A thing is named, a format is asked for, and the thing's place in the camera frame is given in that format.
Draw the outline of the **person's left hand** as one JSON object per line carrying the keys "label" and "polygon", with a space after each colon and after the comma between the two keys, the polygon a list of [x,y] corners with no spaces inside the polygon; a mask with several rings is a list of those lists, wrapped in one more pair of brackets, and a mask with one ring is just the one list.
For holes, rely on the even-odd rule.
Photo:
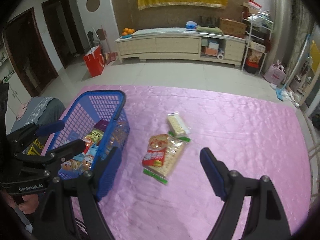
{"label": "person's left hand", "polygon": [[37,194],[22,196],[23,202],[21,204],[16,204],[12,196],[7,194],[4,190],[1,190],[1,195],[11,208],[14,209],[17,207],[25,215],[34,213],[39,205],[39,196]]}

